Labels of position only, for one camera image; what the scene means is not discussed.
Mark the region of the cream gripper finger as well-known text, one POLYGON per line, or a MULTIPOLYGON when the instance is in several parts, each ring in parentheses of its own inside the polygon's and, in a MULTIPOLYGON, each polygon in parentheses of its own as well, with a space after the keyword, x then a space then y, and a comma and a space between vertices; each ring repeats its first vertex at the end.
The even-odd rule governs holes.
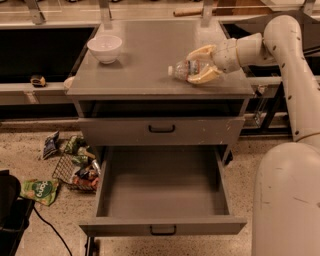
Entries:
POLYGON ((199 74, 190 75, 187 81, 191 84, 199 85, 217 79, 222 74, 216 66, 206 66, 199 74))
POLYGON ((186 57, 188 61, 191 60, 207 60, 212 61, 213 56, 216 52, 216 45, 205 45, 203 47, 200 47, 191 53, 189 53, 186 57))

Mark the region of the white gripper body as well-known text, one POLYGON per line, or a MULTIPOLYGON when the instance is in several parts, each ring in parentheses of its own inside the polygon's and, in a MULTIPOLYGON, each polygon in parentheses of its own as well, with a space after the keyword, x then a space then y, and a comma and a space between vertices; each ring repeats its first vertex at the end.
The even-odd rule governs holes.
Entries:
POLYGON ((224 73, 231 73, 240 69, 237 55, 237 40, 227 39, 222 41, 213 54, 213 62, 224 73))

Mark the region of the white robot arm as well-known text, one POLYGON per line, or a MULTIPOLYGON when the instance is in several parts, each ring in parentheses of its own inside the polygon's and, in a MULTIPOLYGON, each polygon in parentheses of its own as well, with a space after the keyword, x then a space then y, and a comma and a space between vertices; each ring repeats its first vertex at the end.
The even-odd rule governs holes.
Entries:
POLYGON ((282 14, 261 33, 203 46, 187 58, 212 62, 188 79, 192 84, 251 64, 278 64, 293 141, 269 150, 256 172, 251 255, 320 256, 320 90, 298 21, 282 14))

